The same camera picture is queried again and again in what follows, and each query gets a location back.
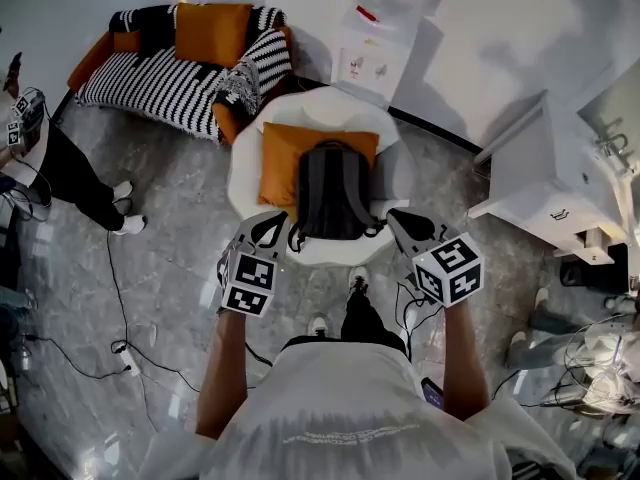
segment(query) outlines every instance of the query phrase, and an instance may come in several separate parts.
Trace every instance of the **black pants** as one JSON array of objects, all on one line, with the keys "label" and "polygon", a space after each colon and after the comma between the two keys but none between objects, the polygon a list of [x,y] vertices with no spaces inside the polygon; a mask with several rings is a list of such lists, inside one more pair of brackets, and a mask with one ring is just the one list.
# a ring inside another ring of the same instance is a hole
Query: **black pants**
[{"label": "black pants", "polygon": [[[118,231],[124,216],[113,205],[113,189],[102,183],[84,153],[62,130],[51,124],[47,152],[40,173],[51,185],[51,195],[67,203],[108,231]],[[36,176],[31,187],[48,203],[49,187]]]},{"label": "black pants", "polygon": [[380,315],[369,302],[369,299],[361,293],[354,293],[347,303],[347,315],[344,317],[340,339],[324,336],[298,336],[289,340],[282,348],[284,350],[291,345],[300,343],[312,343],[317,341],[349,341],[355,343],[377,343],[395,348],[403,354],[407,354],[404,341],[397,334],[384,328]]}]

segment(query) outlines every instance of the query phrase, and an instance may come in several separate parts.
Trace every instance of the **orange pillow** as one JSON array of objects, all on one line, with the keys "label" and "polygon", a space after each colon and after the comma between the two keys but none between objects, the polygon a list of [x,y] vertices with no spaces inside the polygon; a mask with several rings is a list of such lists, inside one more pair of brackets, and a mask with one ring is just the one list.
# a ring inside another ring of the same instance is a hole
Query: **orange pillow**
[{"label": "orange pillow", "polygon": [[139,52],[140,51],[140,31],[134,32],[114,32],[113,33],[114,52]]},{"label": "orange pillow", "polygon": [[373,168],[380,137],[370,132],[321,132],[299,126],[264,123],[262,179],[258,203],[295,206],[298,163],[318,142],[337,139],[362,153]]},{"label": "orange pillow", "polygon": [[251,4],[178,4],[176,59],[234,67],[244,53]]}]

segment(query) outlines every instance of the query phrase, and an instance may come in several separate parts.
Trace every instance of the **gray tile floor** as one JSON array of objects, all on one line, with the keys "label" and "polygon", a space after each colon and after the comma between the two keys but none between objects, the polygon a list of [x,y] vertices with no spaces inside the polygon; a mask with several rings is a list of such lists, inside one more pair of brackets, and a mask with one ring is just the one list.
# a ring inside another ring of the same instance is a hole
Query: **gray tile floor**
[{"label": "gray tile floor", "polygon": [[[466,218],[466,210],[488,193],[488,182],[472,173],[471,154],[406,123],[398,126],[416,160],[413,204],[429,206],[469,231],[487,256],[486,288],[471,299],[471,310],[482,362],[495,387],[509,373],[503,367],[505,351],[513,333],[526,328],[538,286],[553,285],[552,294],[566,311],[578,292],[569,294],[554,285],[558,264],[545,260],[550,249],[543,242],[491,216]],[[131,114],[74,104],[65,112],[62,128],[103,181],[134,181],[135,205],[149,225],[141,235],[111,238],[129,336],[148,357],[182,371],[198,387],[215,322],[215,263],[239,223],[226,198],[229,150]],[[123,337],[124,326],[106,232],[74,207],[56,201],[49,220],[22,224],[20,237],[21,282],[40,301],[37,332],[57,340],[86,371],[121,368],[109,350],[114,339]],[[389,249],[369,265],[372,301],[385,324],[396,330],[397,262],[397,253]],[[305,333],[316,311],[326,313],[338,329],[347,276],[346,268],[288,263],[269,313],[262,320],[249,319],[249,343],[273,359],[289,338]],[[582,304],[601,304],[601,297],[580,293]],[[420,309],[419,317],[427,311]],[[413,338],[416,368],[436,382],[443,375],[443,323],[440,314]],[[196,396],[176,374],[141,360],[142,377],[125,374],[94,381],[77,374],[51,343],[31,348],[33,370],[20,380],[20,417],[70,475],[86,477],[88,471],[96,478],[132,478],[154,434],[141,383],[156,427],[193,428]],[[251,359],[248,369],[250,385],[267,372]],[[544,380],[544,375],[541,381],[530,379],[521,396],[541,396]],[[532,411],[574,460],[588,450],[588,440],[569,429],[571,414]]]}]

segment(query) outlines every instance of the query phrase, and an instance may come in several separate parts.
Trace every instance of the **white chair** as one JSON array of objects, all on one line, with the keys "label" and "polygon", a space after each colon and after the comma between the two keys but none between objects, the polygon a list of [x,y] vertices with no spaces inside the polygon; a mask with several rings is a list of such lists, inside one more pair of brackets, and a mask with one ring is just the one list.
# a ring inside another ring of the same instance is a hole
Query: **white chair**
[{"label": "white chair", "polygon": [[[242,219],[274,209],[257,202],[265,122],[323,131],[377,133],[380,141],[370,181],[371,214],[385,218],[390,208],[409,205],[414,163],[391,116],[339,89],[322,87],[273,100],[234,141],[227,190],[231,204]],[[363,236],[346,241],[307,238],[300,253],[287,248],[287,255],[302,265],[356,266],[368,262],[392,242],[393,235],[387,226],[375,238]]]}]

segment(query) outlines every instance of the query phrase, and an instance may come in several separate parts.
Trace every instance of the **bag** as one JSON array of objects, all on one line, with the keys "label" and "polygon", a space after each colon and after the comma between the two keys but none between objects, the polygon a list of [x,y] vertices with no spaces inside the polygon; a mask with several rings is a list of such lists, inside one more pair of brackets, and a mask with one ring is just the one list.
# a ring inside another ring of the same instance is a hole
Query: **bag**
[{"label": "bag", "polygon": [[[369,214],[369,162],[347,144],[329,139],[300,157],[296,210],[289,247],[300,252],[307,237],[357,240],[376,236],[384,222]],[[294,246],[298,233],[297,246]]]}]

